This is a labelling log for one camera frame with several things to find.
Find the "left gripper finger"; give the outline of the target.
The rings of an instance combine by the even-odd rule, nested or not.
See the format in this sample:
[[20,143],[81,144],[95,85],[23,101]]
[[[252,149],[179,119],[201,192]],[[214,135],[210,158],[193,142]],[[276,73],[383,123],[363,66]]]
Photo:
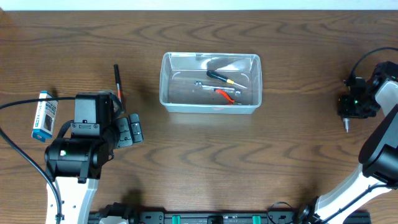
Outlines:
[[139,115],[134,113],[129,115],[131,136],[133,143],[141,143],[144,140]]
[[119,118],[116,120],[116,126],[119,129],[120,138],[116,147],[129,147],[133,145],[130,123],[129,120],[124,118]]

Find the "stubby yellow black screwdriver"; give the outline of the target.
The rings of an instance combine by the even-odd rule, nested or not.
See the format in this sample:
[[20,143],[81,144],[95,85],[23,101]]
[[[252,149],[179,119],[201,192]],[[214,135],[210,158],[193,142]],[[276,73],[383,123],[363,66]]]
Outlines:
[[348,133],[349,132],[350,119],[349,118],[342,118],[342,122],[343,122],[343,126],[344,126],[345,131]]

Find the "black orange pen tool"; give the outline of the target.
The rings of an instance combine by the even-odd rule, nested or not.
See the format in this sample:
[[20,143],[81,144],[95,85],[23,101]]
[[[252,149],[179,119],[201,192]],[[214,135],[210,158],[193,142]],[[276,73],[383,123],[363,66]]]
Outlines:
[[119,65],[118,64],[114,64],[113,68],[114,68],[114,76],[115,76],[116,88],[117,88],[117,92],[118,92],[118,98],[119,98],[119,101],[121,102],[122,106],[124,107],[123,92],[122,92],[122,85],[121,85],[121,76],[120,76],[120,72],[119,72]]

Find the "blue white product box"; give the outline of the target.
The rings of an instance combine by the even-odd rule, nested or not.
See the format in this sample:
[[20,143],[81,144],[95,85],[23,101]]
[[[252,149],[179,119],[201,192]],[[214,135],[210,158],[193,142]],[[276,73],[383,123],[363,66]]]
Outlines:
[[45,142],[53,136],[58,101],[39,101],[34,116],[32,138]]

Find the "silver offset wrench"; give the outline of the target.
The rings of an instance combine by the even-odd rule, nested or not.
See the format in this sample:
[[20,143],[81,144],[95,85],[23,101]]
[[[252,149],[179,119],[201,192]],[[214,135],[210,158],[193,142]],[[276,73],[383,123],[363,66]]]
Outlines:
[[199,87],[201,87],[202,89],[205,89],[205,90],[213,90],[213,91],[215,91],[215,90],[223,90],[223,91],[228,92],[228,93],[234,93],[235,95],[240,95],[242,93],[241,90],[239,90],[239,89],[237,89],[235,87],[207,85],[207,84],[204,84],[204,83],[199,82],[199,81],[195,81],[195,86],[199,86]]

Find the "slim black yellow screwdriver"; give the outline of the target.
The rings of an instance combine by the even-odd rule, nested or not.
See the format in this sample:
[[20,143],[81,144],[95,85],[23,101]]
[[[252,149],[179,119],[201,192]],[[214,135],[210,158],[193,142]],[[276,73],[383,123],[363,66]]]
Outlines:
[[239,83],[235,82],[234,80],[232,80],[232,79],[230,79],[230,78],[228,78],[228,77],[226,77],[226,76],[224,76],[224,75],[222,75],[222,74],[220,74],[220,73],[218,73],[218,72],[216,72],[214,70],[208,70],[206,72],[206,75],[208,77],[210,77],[210,78],[214,78],[214,79],[220,80],[220,81],[228,83],[228,84],[230,84],[232,86],[237,86],[238,88],[247,89],[246,86],[244,86],[242,84],[239,84]]

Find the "red handled pliers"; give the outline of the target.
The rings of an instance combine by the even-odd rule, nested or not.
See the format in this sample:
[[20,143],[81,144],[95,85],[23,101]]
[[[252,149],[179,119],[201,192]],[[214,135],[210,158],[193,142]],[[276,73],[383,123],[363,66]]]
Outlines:
[[241,103],[238,103],[236,100],[232,99],[224,90],[216,89],[215,92],[223,96],[228,101],[227,105],[241,105]]

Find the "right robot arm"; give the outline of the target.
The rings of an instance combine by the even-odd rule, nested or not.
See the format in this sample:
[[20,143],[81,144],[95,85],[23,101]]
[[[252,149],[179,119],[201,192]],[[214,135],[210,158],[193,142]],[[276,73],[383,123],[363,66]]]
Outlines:
[[378,111],[385,117],[363,144],[354,171],[332,191],[302,207],[294,223],[370,223],[370,214],[359,208],[397,189],[397,64],[379,63],[369,80],[351,77],[346,85],[349,92],[338,101],[346,129],[351,119],[372,118]]

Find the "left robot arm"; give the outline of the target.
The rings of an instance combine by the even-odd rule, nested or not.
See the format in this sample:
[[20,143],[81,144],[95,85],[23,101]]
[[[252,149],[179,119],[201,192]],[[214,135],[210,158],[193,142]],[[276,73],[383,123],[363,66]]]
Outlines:
[[117,149],[144,140],[138,114],[75,114],[45,150],[46,223],[88,223],[103,166]]

